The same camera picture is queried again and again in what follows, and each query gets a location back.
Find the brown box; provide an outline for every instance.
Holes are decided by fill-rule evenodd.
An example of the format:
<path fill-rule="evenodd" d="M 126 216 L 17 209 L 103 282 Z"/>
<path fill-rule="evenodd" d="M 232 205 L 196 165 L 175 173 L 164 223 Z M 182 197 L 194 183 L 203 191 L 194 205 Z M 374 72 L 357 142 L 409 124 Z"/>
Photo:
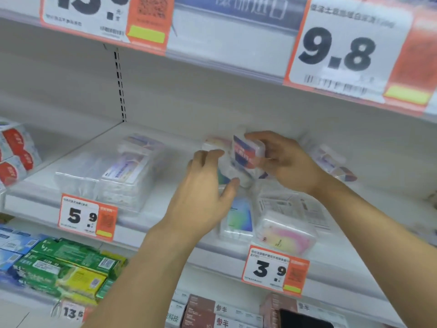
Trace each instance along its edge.
<path fill-rule="evenodd" d="M 263 327 L 263 317 L 261 315 L 247 312 L 226 303 L 221 303 L 196 295 L 190 295 L 188 299 L 188 305 L 192 308 L 198 308 L 200 310 L 212 312 L 217 315 L 222 315 L 229 319 L 233 319 L 256 328 Z"/>
<path fill-rule="evenodd" d="M 183 316 L 181 328 L 255 328 L 254 326 L 214 314 L 189 305 Z"/>

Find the person's left hand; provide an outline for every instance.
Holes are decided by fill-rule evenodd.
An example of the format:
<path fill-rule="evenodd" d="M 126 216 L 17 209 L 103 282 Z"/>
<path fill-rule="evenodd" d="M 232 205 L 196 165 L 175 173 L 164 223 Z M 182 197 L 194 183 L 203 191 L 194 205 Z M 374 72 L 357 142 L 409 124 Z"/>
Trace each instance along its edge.
<path fill-rule="evenodd" d="M 224 154 L 220 149 L 197 151 L 188 163 L 187 173 L 179 184 L 161 224 L 182 233 L 184 239 L 196 244 L 229 212 L 239 187 L 234 178 L 219 194 L 217 165 Z"/>

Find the red and white box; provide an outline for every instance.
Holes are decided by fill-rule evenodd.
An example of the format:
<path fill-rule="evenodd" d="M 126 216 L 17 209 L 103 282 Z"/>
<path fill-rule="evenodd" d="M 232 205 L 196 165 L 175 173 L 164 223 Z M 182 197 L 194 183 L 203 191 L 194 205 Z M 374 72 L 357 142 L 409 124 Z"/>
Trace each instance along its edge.
<path fill-rule="evenodd" d="M 14 155 L 17 155 L 27 171 L 35 168 L 42 161 L 36 150 L 29 132 L 24 125 L 10 121 L 7 118 L 0 118 L 0 143 L 6 141 Z M 4 150 L 0 145 L 2 154 L 8 155 L 8 150 Z"/>
<path fill-rule="evenodd" d="M 0 190 L 24 178 L 26 174 L 26 169 L 16 155 L 0 162 Z"/>

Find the black phone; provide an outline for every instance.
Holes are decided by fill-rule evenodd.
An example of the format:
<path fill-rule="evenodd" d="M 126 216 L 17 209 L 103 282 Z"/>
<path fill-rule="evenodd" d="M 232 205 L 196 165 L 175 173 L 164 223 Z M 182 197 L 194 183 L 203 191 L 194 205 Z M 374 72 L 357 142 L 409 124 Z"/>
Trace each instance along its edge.
<path fill-rule="evenodd" d="M 328 321 L 309 317 L 288 310 L 279 310 L 280 328 L 334 328 Z"/>

